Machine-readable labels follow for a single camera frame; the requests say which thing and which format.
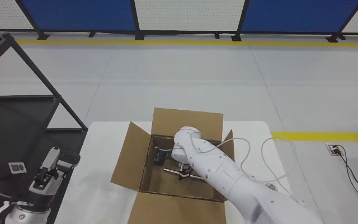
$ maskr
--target white table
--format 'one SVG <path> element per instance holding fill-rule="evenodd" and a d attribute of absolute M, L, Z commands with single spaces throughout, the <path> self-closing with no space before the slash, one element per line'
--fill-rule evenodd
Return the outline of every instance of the white table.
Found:
<path fill-rule="evenodd" d="M 134 122 L 150 133 L 152 122 Z M 57 224 L 63 223 L 127 223 L 137 192 L 110 182 L 116 166 L 129 122 L 94 122 L 89 127 L 81 149 L 81 161 L 74 169 L 71 181 L 56 218 Z M 250 141 L 251 154 L 244 165 L 245 170 L 256 179 L 273 179 L 261 158 L 261 144 L 271 137 L 265 122 L 224 122 L 223 139 L 230 130 L 234 137 Z M 247 153 L 246 142 L 235 140 L 235 161 L 243 160 Z M 267 163 L 277 176 L 284 169 L 277 154 L 274 142 L 268 141 L 264 147 Z M 282 184 L 288 190 L 287 179 Z M 284 192 L 275 183 L 280 192 Z M 237 209 L 225 202 L 227 224 L 243 223 Z"/>

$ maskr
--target electrical outlet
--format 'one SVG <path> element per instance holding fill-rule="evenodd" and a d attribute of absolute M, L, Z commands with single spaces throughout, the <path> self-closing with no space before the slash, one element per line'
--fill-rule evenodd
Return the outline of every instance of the electrical outlet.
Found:
<path fill-rule="evenodd" d="M 326 143 L 326 147 L 328 149 L 329 154 L 331 154 L 331 156 L 339 156 L 339 154 L 334 152 L 335 149 L 341 151 L 341 149 L 338 146 L 336 146 L 335 144 Z"/>

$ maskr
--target white pegboard panel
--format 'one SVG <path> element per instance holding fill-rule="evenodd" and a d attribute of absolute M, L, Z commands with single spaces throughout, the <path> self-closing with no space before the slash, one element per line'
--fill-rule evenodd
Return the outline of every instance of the white pegboard panel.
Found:
<path fill-rule="evenodd" d="M 0 0 L 1 29 L 33 29 L 15 0 Z"/>
<path fill-rule="evenodd" d="M 141 30 L 236 31 L 244 0 L 135 0 Z"/>
<path fill-rule="evenodd" d="M 351 21 L 343 29 L 343 32 L 358 32 L 358 12 L 353 16 Z"/>

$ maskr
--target floor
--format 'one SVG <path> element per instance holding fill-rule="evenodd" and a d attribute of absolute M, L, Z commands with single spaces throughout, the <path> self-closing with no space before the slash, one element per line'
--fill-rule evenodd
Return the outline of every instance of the floor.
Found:
<path fill-rule="evenodd" d="M 51 38 L 85 37 L 73 34 Z M 243 36 L 243 40 L 326 41 L 322 37 L 287 36 Z M 347 41 L 358 39 L 348 37 Z M 225 120 L 262 120 L 271 131 L 358 132 L 358 48 L 22 47 L 86 125 L 95 121 L 151 121 L 153 108 L 162 107 L 219 112 Z M 1 56 L 0 95 L 49 93 L 13 50 Z M 60 108 L 50 126 L 75 127 L 76 123 Z M 347 150 L 351 168 L 358 173 L 358 143 L 339 143 Z M 299 161 L 288 177 L 294 195 L 306 201 L 326 224 L 356 223 L 358 194 L 350 185 L 344 163 L 328 154 L 324 142 L 294 144 L 296 154 L 289 144 L 276 142 L 286 171 L 295 157 Z"/>

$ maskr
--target black cable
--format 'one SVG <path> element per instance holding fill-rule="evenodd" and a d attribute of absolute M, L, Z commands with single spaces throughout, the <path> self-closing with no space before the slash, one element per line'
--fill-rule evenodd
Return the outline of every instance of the black cable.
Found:
<path fill-rule="evenodd" d="M 346 157 L 346 159 L 343 158 L 342 153 L 341 153 L 341 151 L 340 151 L 339 149 L 338 149 L 338 151 L 337 151 L 336 153 L 338 153 L 338 155 L 342 158 L 343 162 L 346 164 L 347 175 L 348 175 L 349 181 L 351 182 L 351 185 L 353 186 L 353 188 L 355 189 L 355 191 L 358 193 L 358 190 L 356 189 L 356 187 L 354 186 L 354 184 L 353 184 L 353 182 L 352 182 L 352 180 L 351 180 L 351 176 L 349 175 L 348 169 L 351 171 L 354 180 L 355 180 L 357 183 L 358 183 L 358 181 L 357 181 L 357 179 L 356 179 L 356 177 L 355 177 L 355 175 L 354 175 L 352 169 L 349 167 L 349 165 L 348 165 L 348 163 L 347 163 L 347 152 L 346 152 L 346 150 L 345 150 L 345 148 L 344 148 L 343 146 L 341 146 L 341 147 L 343 148 L 343 150 L 344 150 L 344 152 L 345 152 L 345 157 Z"/>
<path fill-rule="evenodd" d="M 358 180 L 357 180 L 357 178 L 356 178 L 356 176 L 354 175 L 354 173 L 353 173 L 353 171 L 352 171 L 352 169 L 349 167 L 349 165 L 347 164 L 348 163 L 348 159 L 347 159 L 347 152 L 346 152 L 346 150 L 345 150 L 345 148 L 343 147 L 343 146 L 341 146 L 342 148 L 343 148 L 343 151 L 345 152 L 345 157 L 346 157 L 346 160 L 344 160 L 343 159 L 343 157 L 342 157 L 342 154 L 341 153 L 338 153 L 340 156 L 341 156 L 341 158 L 343 159 L 343 161 L 345 162 L 345 164 L 346 164 L 346 166 L 347 166 L 347 168 L 351 171 L 351 173 L 352 173 L 352 176 L 353 176 L 353 178 L 354 178 L 354 180 L 358 183 Z"/>

